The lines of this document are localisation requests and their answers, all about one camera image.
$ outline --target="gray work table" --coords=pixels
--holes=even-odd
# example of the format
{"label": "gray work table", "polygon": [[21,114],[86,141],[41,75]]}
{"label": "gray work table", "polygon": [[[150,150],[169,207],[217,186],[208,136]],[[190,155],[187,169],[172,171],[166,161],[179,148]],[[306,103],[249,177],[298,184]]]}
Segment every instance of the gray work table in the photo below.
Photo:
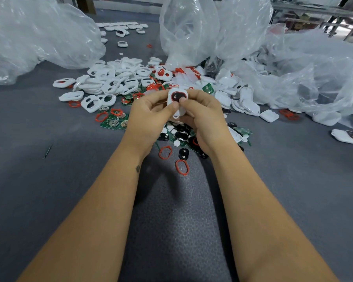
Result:
{"label": "gray work table", "polygon": [[[165,59],[156,17],[98,11],[93,18],[149,24],[145,35],[122,39],[107,32],[103,60],[119,59],[119,52],[144,62]],[[129,47],[118,48],[121,40]],[[53,81],[85,73],[43,62],[15,85],[0,86],[0,282],[15,281],[122,138],[123,131],[101,128],[94,114],[58,100],[64,91]],[[353,282],[353,145],[336,141],[332,128],[304,114],[297,122],[281,116],[270,124],[232,112],[227,121],[254,132],[253,146],[243,146],[255,170],[339,279]],[[163,161],[153,147],[142,165],[120,281],[237,279],[211,161],[191,152],[184,177],[174,166],[178,150]]]}

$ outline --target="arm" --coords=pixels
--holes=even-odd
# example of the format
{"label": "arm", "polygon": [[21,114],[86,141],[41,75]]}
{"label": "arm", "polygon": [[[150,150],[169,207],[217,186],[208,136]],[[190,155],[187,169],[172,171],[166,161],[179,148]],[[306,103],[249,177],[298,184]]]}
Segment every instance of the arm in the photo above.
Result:
{"label": "arm", "polygon": [[157,105],[167,93],[134,102],[118,148],[18,282],[118,280],[141,163],[179,107],[176,102],[164,109]]}
{"label": "arm", "polygon": [[225,206],[237,273],[241,281],[330,281],[332,273],[293,219],[268,190],[234,142],[220,103],[189,90],[180,118],[195,129],[211,159]]}

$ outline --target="gray table mat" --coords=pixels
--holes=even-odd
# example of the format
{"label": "gray table mat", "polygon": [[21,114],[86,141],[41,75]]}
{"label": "gray table mat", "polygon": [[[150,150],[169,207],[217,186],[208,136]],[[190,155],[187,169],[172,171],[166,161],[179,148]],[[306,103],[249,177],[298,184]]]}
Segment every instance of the gray table mat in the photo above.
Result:
{"label": "gray table mat", "polygon": [[[145,35],[124,38],[128,48],[118,48],[123,39],[107,32],[103,60],[121,58],[119,52],[144,62],[150,56],[166,59],[157,16],[98,10],[93,18],[149,24]],[[0,86],[0,282],[15,281],[122,138],[123,131],[101,128],[94,115],[58,100],[64,91],[52,87],[53,81],[85,73],[43,62],[15,85]],[[304,114],[298,122],[281,116],[270,124],[231,113],[230,121],[254,132],[253,146],[244,148],[255,170],[339,279],[353,281],[353,145],[329,134],[346,128],[326,127]],[[154,147],[141,169],[119,280],[236,281],[211,161],[191,153],[184,177],[174,166],[178,148],[166,161],[157,153]]]}

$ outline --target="hand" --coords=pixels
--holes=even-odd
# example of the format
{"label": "hand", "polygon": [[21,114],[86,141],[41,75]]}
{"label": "hand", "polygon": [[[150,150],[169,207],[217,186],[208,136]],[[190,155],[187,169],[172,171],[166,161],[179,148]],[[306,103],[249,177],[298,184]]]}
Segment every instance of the hand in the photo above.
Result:
{"label": "hand", "polygon": [[209,156],[225,143],[235,143],[227,128],[220,102],[202,90],[187,90],[188,99],[181,98],[179,104],[187,110],[178,121],[188,124],[196,133],[201,149]]}
{"label": "hand", "polygon": [[151,151],[165,123],[179,109],[178,102],[166,106],[168,93],[169,90],[153,92],[132,104],[122,143],[139,154],[141,160]]}

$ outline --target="forearm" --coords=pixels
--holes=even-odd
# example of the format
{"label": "forearm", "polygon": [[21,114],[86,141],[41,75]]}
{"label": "forearm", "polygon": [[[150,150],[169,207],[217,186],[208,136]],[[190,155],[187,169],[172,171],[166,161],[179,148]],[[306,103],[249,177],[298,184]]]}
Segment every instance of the forearm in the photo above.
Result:
{"label": "forearm", "polygon": [[232,142],[212,156],[244,281],[338,281]]}
{"label": "forearm", "polygon": [[142,159],[120,144],[19,281],[116,281]]}

